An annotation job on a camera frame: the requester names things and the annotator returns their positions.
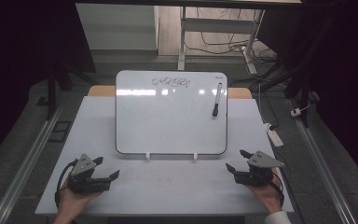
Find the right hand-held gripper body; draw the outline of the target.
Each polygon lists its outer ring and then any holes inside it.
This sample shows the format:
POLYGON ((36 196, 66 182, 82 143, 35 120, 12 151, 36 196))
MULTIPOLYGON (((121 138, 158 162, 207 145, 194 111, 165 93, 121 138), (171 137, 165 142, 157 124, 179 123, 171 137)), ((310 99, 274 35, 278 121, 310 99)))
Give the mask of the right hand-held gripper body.
POLYGON ((284 163, 278 161, 270 155, 257 151, 247 160, 249 170, 247 172, 237 171, 239 177, 234 177, 237 184, 243 184, 252 187, 266 186, 273 179, 272 168, 283 167, 284 163))

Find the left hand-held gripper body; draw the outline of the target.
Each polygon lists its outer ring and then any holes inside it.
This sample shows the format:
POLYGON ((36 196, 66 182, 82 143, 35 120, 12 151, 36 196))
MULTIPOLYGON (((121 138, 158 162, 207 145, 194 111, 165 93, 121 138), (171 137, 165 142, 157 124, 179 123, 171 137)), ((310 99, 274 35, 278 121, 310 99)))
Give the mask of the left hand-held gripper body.
POLYGON ((75 194, 102 192, 101 183, 91 177, 97 166, 87 154, 82 154, 69 174, 67 187, 75 194))

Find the black and white marker pen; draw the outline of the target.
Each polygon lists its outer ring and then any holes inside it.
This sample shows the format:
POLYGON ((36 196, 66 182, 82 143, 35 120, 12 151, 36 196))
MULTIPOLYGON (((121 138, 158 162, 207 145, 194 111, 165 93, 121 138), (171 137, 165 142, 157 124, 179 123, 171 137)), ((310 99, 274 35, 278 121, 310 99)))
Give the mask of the black and white marker pen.
POLYGON ((215 100, 214 100, 214 107, 213 107, 213 117, 217 117, 218 112, 219 112, 219 104, 220 104, 220 98, 222 95, 222 89, 223 89, 223 84, 220 82, 217 85, 217 89, 216 89, 216 95, 215 95, 215 100))

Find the white magnetic whiteboard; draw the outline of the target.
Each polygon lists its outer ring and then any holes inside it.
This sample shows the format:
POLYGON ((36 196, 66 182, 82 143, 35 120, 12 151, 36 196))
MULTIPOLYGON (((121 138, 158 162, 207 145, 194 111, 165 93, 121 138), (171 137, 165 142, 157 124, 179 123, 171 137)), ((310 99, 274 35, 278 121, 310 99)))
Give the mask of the white magnetic whiteboard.
POLYGON ((116 76, 116 149, 122 154, 220 155, 227 150, 227 76, 131 71, 116 76), (218 83, 219 112, 213 117, 218 83))

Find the person's right hand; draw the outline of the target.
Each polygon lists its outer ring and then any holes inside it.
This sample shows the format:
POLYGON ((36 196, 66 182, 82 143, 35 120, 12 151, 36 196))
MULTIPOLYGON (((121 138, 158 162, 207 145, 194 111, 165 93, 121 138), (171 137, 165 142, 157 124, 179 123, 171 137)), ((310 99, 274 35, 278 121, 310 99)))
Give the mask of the person's right hand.
POLYGON ((273 179, 266 186, 248 186, 248 189, 254 194, 254 196, 262 204, 269 215, 278 211, 282 211, 282 181, 278 177, 278 173, 275 168, 272 168, 271 171, 273 173, 273 179))

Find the person's left hand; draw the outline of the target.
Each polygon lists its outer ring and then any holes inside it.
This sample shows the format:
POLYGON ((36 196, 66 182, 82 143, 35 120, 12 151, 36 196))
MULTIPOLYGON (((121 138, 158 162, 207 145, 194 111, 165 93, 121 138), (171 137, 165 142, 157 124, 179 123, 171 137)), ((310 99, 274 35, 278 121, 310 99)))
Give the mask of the person's left hand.
POLYGON ((56 217, 71 217, 73 221, 86 208, 87 204, 101 195, 101 192, 87 195, 75 194, 64 183, 60 189, 60 203, 56 217))

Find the white power strip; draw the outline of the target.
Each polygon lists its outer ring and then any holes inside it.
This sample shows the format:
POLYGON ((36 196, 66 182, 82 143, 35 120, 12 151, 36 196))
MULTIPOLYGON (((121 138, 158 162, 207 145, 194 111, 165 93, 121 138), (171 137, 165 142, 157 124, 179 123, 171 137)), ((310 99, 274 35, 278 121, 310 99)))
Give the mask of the white power strip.
POLYGON ((276 133, 272 125, 270 123, 265 123, 264 127, 272 145, 275 147, 282 147, 283 141, 280 138, 280 136, 276 133))

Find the wooden board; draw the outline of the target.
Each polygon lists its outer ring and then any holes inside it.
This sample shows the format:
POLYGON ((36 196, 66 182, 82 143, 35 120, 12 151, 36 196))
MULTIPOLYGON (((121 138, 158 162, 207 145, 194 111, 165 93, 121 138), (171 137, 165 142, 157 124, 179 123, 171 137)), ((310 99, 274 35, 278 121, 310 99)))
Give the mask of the wooden board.
MULTIPOLYGON (((89 89, 88 96, 97 97, 115 97, 116 87, 107 85, 95 85, 89 89)), ((229 88, 228 94, 229 99, 252 99, 253 96, 247 88, 229 88)))

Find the black stand legs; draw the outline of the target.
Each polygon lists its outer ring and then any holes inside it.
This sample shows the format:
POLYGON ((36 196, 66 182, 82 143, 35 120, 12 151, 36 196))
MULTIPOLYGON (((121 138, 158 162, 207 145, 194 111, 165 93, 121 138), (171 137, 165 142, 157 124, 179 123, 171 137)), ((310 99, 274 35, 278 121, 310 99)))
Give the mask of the black stand legs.
POLYGON ((291 70, 287 70, 283 75, 278 75, 272 80, 268 80, 267 77, 279 66, 279 63, 275 63, 263 76, 257 78, 258 81, 267 81, 267 84, 262 86, 260 91, 269 90, 281 82, 284 82, 286 79, 290 79, 288 86, 283 91, 284 96, 286 98, 295 98, 296 95, 301 92, 301 106, 296 116, 299 117, 303 125, 308 128, 307 109, 310 105, 310 67, 307 63, 299 63, 291 70))
POLYGON ((54 115, 57 105, 56 105, 56 84, 59 84, 59 87, 63 91, 70 91, 74 84, 69 78, 69 75, 73 74, 80 79, 88 82, 91 85, 98 85, 98 82, 88 76, 85 72, 80 71, 79 69, 73 67, 69 63, 55 63, 48 74, 48 115, 47 120, 50 120, 54 115))

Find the black curtain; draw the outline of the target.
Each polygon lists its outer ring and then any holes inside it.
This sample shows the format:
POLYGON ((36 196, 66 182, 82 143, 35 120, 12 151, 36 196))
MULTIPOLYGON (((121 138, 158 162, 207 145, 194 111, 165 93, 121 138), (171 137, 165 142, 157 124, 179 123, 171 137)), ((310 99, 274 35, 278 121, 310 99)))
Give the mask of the black curtain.
POLYGON ((358 166, 358 0, 300 0, 270 7, 261 40, 292 69, 307 63, 322 121, 358 166))
POLYGON ((68 71, 96 71, 76 0, 0 0, 0 145, 31 87, 68 71))

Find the white cabinet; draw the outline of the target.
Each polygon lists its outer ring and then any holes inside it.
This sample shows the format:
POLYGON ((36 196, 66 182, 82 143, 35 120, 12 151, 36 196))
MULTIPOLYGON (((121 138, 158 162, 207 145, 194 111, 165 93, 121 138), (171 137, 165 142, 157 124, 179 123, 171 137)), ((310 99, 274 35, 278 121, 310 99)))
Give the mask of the white cabinet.
POLYGON ((158 7, 76 3, 76 9, 91 49, 158 49, 158 7))

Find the black floor frame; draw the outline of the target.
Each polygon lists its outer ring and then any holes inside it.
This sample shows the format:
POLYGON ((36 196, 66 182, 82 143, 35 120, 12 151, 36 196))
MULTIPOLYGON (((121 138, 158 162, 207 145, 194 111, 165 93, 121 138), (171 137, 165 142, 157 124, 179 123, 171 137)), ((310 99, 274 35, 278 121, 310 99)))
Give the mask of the black floor frame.
POLYGON ((71 126, 71 121, 57 121, 49 135, 49 142, 63 143, 71 130, 71 126))

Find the aluminium floor rail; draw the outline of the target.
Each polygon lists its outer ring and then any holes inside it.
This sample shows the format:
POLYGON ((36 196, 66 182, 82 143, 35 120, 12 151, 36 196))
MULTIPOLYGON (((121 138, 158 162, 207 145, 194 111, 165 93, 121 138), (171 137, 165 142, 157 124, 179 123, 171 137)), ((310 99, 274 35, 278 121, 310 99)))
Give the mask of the aluminium floor rail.
POLYGON ((7 220, 20 198, 21 192, 24 189, 28 178, 30 177, 38 158, 48 141, 48 137, 52 132, 60 114, 62 113, 63 105, 59 105, 56 111, 52 114, 50 119, 46 121, 34 140, 29 152, 21 163, 14 179, 7 188, 2 200, 0 201, 0 224, 6 224, 7 220))
POLYGON ((322 181, 324 182, 324 186, 337 210, 337 214, 339 215, 342 224, 358 224, 355 215, 344 196, 344 193, 334 178, 333 173, 331 172, 328 163, 325 160, 310 129, 305 127, 300 117, 290 116, 290 118, 295 122, 300 135, 305 142, 306 148, 312 157, 322 181))

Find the white desk frame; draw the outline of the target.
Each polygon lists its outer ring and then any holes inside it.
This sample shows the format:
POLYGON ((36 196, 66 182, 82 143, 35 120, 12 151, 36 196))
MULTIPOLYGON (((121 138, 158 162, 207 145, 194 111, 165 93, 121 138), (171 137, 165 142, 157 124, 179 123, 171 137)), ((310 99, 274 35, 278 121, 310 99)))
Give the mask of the white desk frame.
POLYGON ((187 32, 213 33, 213 34, 241 34, 248 35, 245 47, 240 47, 240 52, 245 60, 246 67, 251 75, 257 71, 251 58, 251 50, 256 39, 256 34, 264 14, 262 9, 254 10, 255 17, 251 20, 242 21, 224 19, 191 18, 186 15, 186 7, 180 10, 180 46, 178 53, 178 69, 185 69, 186 49, 185 45, 187 32))

